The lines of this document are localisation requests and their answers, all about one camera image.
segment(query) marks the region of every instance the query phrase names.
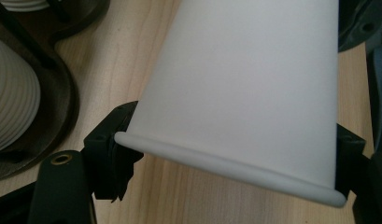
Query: screw hole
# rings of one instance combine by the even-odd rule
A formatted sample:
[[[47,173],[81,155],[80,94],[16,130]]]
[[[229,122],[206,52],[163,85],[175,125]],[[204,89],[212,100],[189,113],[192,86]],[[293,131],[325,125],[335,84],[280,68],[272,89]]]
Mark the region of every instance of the screw hole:
[[[373,23],[365,23],[361,28],[365,33],[370,33],[375,29]]]
[[[70,154],[63,154],[63,155],[56,156],[50,162],[53,165],[62,165],[62,164],[68,163],[71,160],[72,160],[72,156]]]

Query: wooden surface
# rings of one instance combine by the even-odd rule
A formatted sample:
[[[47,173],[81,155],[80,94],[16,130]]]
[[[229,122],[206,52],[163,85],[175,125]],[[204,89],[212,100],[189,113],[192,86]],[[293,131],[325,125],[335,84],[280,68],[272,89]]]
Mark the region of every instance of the wooden surface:
[[[140,97],[177,0],[112,0],[107,15],[60,42],[78,85],[78,122],[59,150],[83,138],[115,106]],[[363,46],[340,55],[338,122],[368,141],[372,152]],[[0,181],[0,196],[35,181],[37,167]],[[138,162],[123,202],[96,202],[98,223],[354,223],[350,196],[331,208],[195,170],[150,155]]]

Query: white cup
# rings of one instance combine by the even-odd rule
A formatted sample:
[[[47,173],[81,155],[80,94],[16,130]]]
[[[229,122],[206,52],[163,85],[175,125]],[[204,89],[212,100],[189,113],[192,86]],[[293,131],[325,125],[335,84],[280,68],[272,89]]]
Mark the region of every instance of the white cup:
[[[29,128],[39,101],[40,88],[34,70],[0,41],[0,150]]]
[[[49,7],[46,0],[0,0],[9,11],[30,12]]]

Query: stacked cups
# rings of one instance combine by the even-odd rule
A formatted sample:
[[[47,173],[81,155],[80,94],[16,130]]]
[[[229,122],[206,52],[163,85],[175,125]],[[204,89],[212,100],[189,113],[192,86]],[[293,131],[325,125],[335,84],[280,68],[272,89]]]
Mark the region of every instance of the stacked cups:
[[[49,6],[46,0],[0,0],[9,11],[30,12],[44,9]]]
[[[0,41],[0,150],[31,125],[39,100],[39,82],[34,70]]]

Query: black plastic bracket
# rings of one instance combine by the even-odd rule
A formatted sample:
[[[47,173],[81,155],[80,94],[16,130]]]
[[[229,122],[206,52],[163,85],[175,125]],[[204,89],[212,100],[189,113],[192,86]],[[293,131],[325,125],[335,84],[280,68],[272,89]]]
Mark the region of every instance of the black plastic bracket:
[[[126,132],[136,106],[137,102],[132,102],[116,107],[84,140],[82,155],[96,199],[122,200],[134,163],[144,156],[114,140],[116,132]]]
[[[362,155],[365,140],[337,126],[335,188],[346,197],[356,195],[353,214],[357,224],[382,224],[382,153]]]
[[[339,1],[339,51],[352,49],[382,25],[382,0]]]
[[[30,213],[35,182],[0,198],[0,224],[25,223]]]
[[[43,160],[27,223],[95,223],[92,196],[80,152],[67,150]]]

